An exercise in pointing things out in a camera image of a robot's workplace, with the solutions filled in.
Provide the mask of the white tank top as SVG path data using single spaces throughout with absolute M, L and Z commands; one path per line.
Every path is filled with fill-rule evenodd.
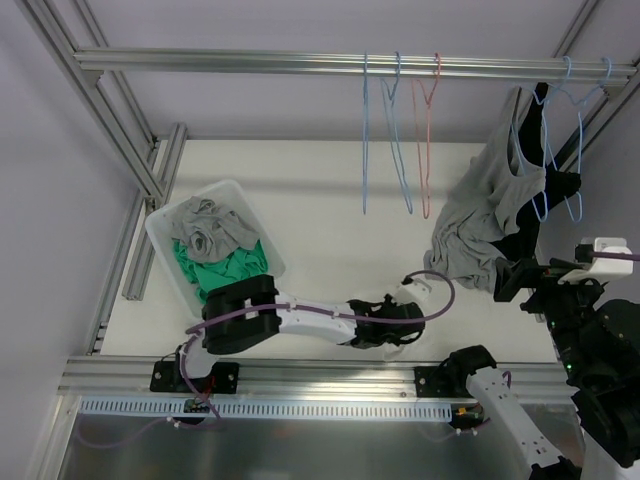
M 424 313 L 424 306 L 426 304 L 418 304 L 418 306 L 420 307 L 421 311 L 422 311 L 422 317 L 425 316 Z M 408 345 L 404 345 L 401 347 L 395 347 L 392 345 L 384 345 L 381 347 L 375 347 L 375 348 L 382 348 L 383 349 L 383 359 L 384 360 L 391 360 L 391 359 L 396 359 L 404 350 Z

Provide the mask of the blue wire hanger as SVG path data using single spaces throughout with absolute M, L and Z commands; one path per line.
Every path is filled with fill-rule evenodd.
M 367 214 L 368 206 L 368 173 L 369 173 L 369 87 L 368 87 L 368 52 L 363 55 L 362 71 L 362 213 Z
M 391 152 L 391 158 L 393 161 L 394 169 L 396 172 L 398 184 L 400 187 L 401 195 L 409 215 L 414 213 L 413 201 L 411 197 L 410 187 L 406 178 L 406 168 L 404 158 L 401 149 L 400 135 L 398 130 L 398 123 L 396 119 L 396 98 L 397 89 L 400 83 L 402 58 L 398 51 L 394 53 L 395 67 L 394 67 L 394 81 L 390 85 L 385 78 L 380 77 L 380 89 L 383 100 L 383 110 L 385 116 L 385 123 L 387 132 L 389 135 L 389 146 Z

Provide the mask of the green tank top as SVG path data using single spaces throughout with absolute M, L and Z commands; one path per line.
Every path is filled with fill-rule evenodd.
M 216 263 L 198 263 L 187 254 L 180 241 L 173 243 L 173 253 L 189 284 L 195 286 L 195 295 L 204 305 L 210 291 L 240 282 L 269 271 L 269 263 L 258 241 L 253 250 L 238 248 Z

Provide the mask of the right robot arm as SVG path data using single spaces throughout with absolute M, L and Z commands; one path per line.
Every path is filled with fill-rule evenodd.
M 521 289 L 532 290 L 520 307 L 545 318 L 566 382 L 576 390 L 571 400 L 587 435 L 582 467 L 541 433 L 484 346 L 449 355 L 443 363 L 448 388 L 480 404 L 521 479 L 602 479 L 606 464 L 627 477 L 639 462 L 638 304 L 600 304 L 605 281 L 575 263 L 524 259 L 496 266 L 494 300 L 508 302 Z

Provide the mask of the pink wire hanger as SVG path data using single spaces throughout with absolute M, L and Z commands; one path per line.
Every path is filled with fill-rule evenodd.
M 431 216 L 431 121 L 433 97 L 441 76 L 441 56 L 434 54 L 436 62 L 435 77 L 430 90 L 427 90 L 424 82 L 418 78 L 411 79 L 412 110 L 414 118 L 414 135 L 417 154 L 421 215 L 424 220 Z

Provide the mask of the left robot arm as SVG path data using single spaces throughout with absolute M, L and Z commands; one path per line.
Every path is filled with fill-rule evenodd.
M 173 379 L 186 391 L 207 382 L 208 368 L 188 357 L 199 342 L 217 357 L 244 352 L 278 335 L 319 338 L 354 349 L 403 347 L 425 330 L 423 304 L 431 289 L 405 279 L 379 302 L 352 299 L 345 304 L 308 303 L 281 293 L 270 275 L 259 275 L 209 292 L 202 308 L 202 328 L 195 328 L 177 350 Z

